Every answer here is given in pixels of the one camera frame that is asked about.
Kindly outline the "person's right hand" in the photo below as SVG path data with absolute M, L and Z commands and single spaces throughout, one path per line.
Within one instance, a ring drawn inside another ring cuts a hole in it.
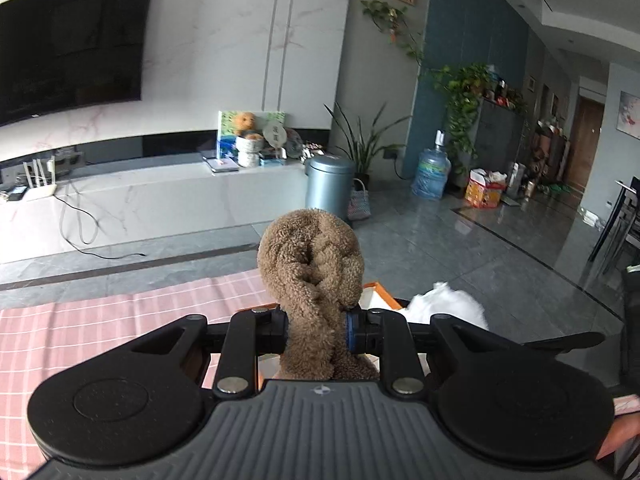
M 614 400 L 615 417 L 597 462 L 615 479 L 639 478 L 639 397 L 635 394 Z

